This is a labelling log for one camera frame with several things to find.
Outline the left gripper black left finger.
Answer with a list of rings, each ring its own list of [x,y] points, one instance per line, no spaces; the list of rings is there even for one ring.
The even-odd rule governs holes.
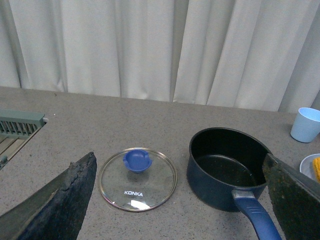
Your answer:
[[[75,240],[92,196],[97,159],[89,152],[1,215],[2,240]]]

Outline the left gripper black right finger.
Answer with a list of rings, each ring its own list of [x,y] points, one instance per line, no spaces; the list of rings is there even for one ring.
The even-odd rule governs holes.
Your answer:
[[[320,238],[320,184],[268,153],[263,162],[273,212],[287,240]]]

